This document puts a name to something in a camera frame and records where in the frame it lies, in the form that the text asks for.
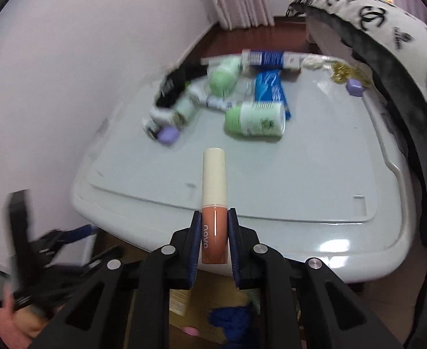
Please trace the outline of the beige orange lip gloss tube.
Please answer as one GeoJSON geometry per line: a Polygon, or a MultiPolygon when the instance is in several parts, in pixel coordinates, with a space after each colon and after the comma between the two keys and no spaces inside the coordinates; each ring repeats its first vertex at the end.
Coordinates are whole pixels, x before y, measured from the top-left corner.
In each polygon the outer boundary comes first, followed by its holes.
{"type": "Polygon", "coordinates": [[[228,262],[228,207],[225,152],[209,148],[202,164],[202,263],[228,262]]]}

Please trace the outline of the small white blue-banded bottle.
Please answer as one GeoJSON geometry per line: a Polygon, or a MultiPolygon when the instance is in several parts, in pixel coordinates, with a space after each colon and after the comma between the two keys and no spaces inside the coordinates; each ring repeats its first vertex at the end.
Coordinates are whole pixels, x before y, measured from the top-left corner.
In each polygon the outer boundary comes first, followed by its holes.
{"type": "Polygon", "coordinates": [[[143,131],[152,139],[157,140],[157,137],[163,129],[158,123],[151,118],[142,119],[143,131]]]}

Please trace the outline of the green-capped cream jar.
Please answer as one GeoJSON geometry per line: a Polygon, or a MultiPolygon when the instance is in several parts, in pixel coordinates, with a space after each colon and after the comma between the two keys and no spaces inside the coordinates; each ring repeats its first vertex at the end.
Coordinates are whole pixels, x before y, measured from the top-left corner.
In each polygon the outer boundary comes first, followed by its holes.
{"type": "Polygon", "coordinates": [[[244,102],[225,113],[225,130],[253,137],[282,137],[286,126],[282,102],[244,102]]]}

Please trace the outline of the cardboard trash box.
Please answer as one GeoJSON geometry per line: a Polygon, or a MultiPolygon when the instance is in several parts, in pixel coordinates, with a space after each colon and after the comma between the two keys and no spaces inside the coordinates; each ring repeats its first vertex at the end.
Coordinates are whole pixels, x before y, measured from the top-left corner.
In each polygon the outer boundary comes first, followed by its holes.
{"type": "Polygon", "coordinates": [[[126,348],[223,348],[225,335],[222,329],[209,324],[209,312],[218,307],[248,307],[250,327],[242,348],[260,344],[257,299],[249,291],[237,288],[232,277],[199,271],[191,290],[172,290],[166,296],[168,310],[156,319],[160,332],[150,337],[149,329],[127,330],[126,348]],[[184,326],[198,329],[199,336],[188,336],[184,326]]]}

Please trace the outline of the pink fuzzy sleeve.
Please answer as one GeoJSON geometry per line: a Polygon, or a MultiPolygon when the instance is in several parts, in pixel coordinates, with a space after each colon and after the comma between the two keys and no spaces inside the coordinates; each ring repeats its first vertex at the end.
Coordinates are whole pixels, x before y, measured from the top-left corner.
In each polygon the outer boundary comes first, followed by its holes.
{"type": "Polygon", "coordinates": [[[9,284],[0,301],[0,348],[29,348],[32,339],[22,333],[13,320],[14,298],[9,284]]]}

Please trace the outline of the blue crumpled bag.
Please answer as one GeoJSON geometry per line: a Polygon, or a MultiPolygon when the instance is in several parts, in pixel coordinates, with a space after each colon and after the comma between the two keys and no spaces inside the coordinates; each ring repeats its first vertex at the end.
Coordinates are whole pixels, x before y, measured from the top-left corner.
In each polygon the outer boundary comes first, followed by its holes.
{"type": "Polygon", "coordinates": [[[218,307],[209,312],[209,324],[222,329],[225,335],[223,348],[242,348],[250,327],[248,307],[218,307]]]}

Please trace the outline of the white plastic storage box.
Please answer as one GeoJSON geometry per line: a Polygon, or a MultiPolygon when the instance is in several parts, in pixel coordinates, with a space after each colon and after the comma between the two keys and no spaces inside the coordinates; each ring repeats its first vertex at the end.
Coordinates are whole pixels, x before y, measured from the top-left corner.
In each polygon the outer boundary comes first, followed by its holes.
{"type": "Polygon", "coordinates": [[[261,242],[298,261],[322,259],[348,283],[384,277],[406,259],[417,226],[406,151],[374,88],[360,98],[330,71],[284,78],[291,120],[279,140],[229,136],[200,110],[174,145],[142,127],[161,75],[120,89],[72,187],[75,210],[144,250],[165,245],[202,205],[202,155],[226,154],[228,203],[261,242]]]}

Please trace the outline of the white squeeze tube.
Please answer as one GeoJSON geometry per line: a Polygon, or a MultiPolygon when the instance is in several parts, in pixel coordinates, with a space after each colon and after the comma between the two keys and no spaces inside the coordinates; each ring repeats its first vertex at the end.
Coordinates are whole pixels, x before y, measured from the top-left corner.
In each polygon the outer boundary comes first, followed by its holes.
{"type": "Polygon", "coordinates": [[[196,106],[226,112],[236,107],[236,102],[229,101],[214,95],[209,95],[200,84],[190,84],[186,89],[186,94],[196,106]]]}

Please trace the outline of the green-capped bottle at back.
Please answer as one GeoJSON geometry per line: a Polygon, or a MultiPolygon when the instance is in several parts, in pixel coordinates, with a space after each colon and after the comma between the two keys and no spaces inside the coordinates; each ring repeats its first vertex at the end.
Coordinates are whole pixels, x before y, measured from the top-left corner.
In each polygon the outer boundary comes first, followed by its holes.
{"type": "Polygon", "coordinates": [[[233,92],[242,73],[240,56],[227,57],[209,74],[209,89],[217,97],[226,98],[233,92]]]}

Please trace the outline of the small purple cube at edge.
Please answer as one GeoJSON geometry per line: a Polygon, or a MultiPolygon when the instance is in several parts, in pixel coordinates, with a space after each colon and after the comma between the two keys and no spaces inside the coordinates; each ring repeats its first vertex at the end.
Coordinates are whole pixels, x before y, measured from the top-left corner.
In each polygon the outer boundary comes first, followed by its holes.
{"type": "Polygon", "coordinates": [[[362,98],[365,87],[360,80],[350,78],[346,83],[346,90],[349,95],[362,98]]]}

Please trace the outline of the blue plastic wrapper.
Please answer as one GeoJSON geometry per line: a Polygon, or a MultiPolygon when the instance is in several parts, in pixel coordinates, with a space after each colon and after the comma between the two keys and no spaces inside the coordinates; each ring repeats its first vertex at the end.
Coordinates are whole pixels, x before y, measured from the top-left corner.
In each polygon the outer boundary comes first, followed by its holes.
{"type": "Polygon", "coordinates": [[[281,84],[280,70],[266,70],[255,78],[256,102],[280,102],[284,107],[285,120],[291,119],[289,105],[281,84]]]}

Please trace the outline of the gold crumpled wrapper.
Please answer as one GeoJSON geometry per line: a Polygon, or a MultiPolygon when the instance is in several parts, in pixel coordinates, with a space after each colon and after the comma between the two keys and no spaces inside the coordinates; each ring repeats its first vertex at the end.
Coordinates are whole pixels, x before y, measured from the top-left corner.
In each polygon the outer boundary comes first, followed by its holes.
{"type": "Polygon", "coordinates": [[[333,74],[331,79],[338,84],[347,83],[350,79],[358,80],[365,88],[371,85],[371,82],[366,75],[358,68],[351,67],[340,61],[335,61],[331,65],[333,74]]]}

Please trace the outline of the blue white box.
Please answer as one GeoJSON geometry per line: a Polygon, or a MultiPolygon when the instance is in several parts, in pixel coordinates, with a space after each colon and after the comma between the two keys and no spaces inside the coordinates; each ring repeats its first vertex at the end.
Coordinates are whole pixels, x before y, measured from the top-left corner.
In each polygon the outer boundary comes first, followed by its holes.
{"type": "Polygon", "coordinates": [[[300,55],[288,51],[243,50],[241,61],[244,66],[259,67],[262,69],[292,71],[299,71],[301,69],[300,55]]]}

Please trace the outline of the black white logo blanket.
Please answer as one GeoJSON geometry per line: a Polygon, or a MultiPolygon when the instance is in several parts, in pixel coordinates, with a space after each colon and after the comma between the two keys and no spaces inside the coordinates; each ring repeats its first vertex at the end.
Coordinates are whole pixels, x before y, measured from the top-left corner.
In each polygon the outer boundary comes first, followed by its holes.
{"type": "MultiPolygon", "coordinates": [[[[336,31],[388,92],[419,159],[427,214],[427,25],[385,0],[290,0],[290,6],[336,31]]],[[[427,348],[427,277],[424,284],[409,348],[427,348]]]]}

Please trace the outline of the white bed frame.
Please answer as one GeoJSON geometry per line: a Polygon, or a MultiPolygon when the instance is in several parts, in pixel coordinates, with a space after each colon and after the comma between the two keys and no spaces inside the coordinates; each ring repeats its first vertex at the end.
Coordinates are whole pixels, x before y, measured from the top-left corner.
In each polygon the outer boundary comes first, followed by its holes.
{"type": "Polygon", "coordinates": [[[341,42],[341,37],[327,24],[311,17],[306,17],[307,41],[315,44],[327,56],[352,61],[352,49],[341,42]]]}

